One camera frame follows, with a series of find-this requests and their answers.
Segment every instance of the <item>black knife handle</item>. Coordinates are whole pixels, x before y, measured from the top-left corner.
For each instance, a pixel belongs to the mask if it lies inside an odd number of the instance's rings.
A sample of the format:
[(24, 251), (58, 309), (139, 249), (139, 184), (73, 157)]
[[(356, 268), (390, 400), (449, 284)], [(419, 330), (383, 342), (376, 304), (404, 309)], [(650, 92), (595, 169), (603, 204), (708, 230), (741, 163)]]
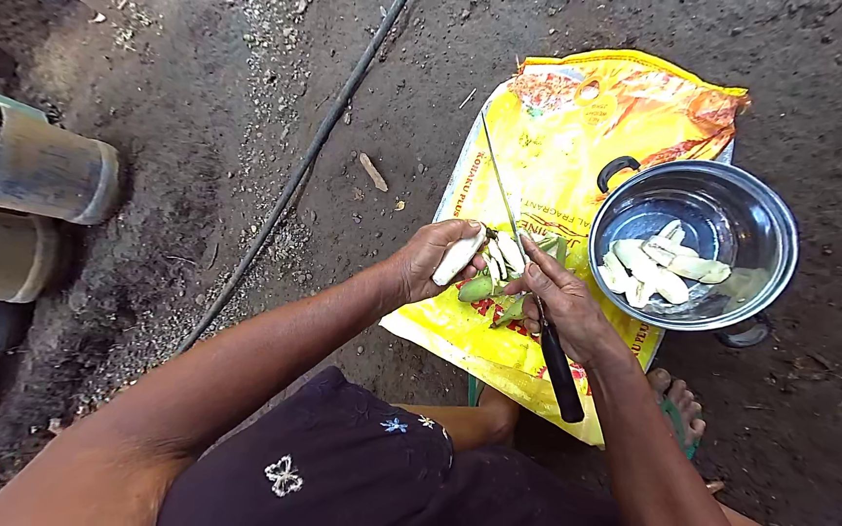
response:
[(567, 364), (567, 355), (564, 354), (560, 339), (557, 338), (557, 328), (550, 322), (541, 330), (541, 352), (547, 365), (547, 375), (551, 378), (551, 387), (554, 388), (554, 396), (557, 398), (557, 407), (560, 408), (560, 419), (568, 424), (582, 422), (584, 406), (580, 404), (574, 376), (571, 375), (571, 367)]

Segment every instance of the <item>green banana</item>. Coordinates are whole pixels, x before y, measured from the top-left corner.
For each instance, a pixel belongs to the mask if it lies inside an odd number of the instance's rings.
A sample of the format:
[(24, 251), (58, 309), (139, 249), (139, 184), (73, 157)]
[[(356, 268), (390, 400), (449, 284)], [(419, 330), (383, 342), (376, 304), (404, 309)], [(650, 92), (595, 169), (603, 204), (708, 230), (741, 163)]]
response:
[(485, 300), (495, 293), (489, 274), (480, 274), (474, 279), (463, 283), (457, 299), (463, 303)]

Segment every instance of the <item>blue flower embroidery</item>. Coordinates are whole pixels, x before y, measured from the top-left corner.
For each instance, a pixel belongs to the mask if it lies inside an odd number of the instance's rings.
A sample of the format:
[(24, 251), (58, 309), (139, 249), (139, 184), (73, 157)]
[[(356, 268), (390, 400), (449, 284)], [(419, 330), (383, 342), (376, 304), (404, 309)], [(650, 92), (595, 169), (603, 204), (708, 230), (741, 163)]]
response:
[(402, 424), (397, 418), (383, 422), (380, 426), (384, 427), (387, 432), (408, 432), (408, 424)]

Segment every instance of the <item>white flower embroidery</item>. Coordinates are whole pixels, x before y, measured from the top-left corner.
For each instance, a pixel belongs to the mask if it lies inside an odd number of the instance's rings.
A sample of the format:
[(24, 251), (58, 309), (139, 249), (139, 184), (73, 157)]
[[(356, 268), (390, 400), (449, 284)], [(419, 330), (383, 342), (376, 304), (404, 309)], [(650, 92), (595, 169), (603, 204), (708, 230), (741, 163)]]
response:
[(291, 455), (285, 455), (281, 460), (265, 468), (265, 476), (274, 482), (271, 485), (271, 491), (279, 497), (293, 493), (304, 485), (304, 479), (299, 477), (297, 472), (298, 469), (291, 466)]

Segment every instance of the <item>toe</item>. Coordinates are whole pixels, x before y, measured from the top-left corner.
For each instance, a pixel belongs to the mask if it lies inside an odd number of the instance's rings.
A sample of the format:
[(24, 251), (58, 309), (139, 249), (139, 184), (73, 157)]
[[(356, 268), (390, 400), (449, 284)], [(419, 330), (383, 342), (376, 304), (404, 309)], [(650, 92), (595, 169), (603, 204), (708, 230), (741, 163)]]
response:
[(699, 418), (695, 418), (690, 423), (690, 443), (693, 444), (697, 439), (704, 436), (704, 431), (708, 428), (708, 424)]
[(693, 425), (697, 415), (701, 412), (701, 404), (692, 401), (687, 405), (681, 407), (681, 421), (690, 422)]
[(694, 403), (694, 393), (690, 392), (689, 390), (685, 390), (683, 393), (681, 393), (681, 400), (677, 401), (677, 407), (678, 409), (683, 410), (690, 406), (692, 403)]
[(677, 405), (684, 398), (684, 391), (688, 388), (688, 383), (684, 380), (674, 380), (671, 388), (668, 389), (668, 400), (672, 400), (674, 405)]
[(649, 386), (655, 392), (655, 402), (661, 403), (661, 400), (664, 400), (664, 392), (671, 385), (671, 374), (659, 368), (649, 372), (646, 378), (649, 379)]

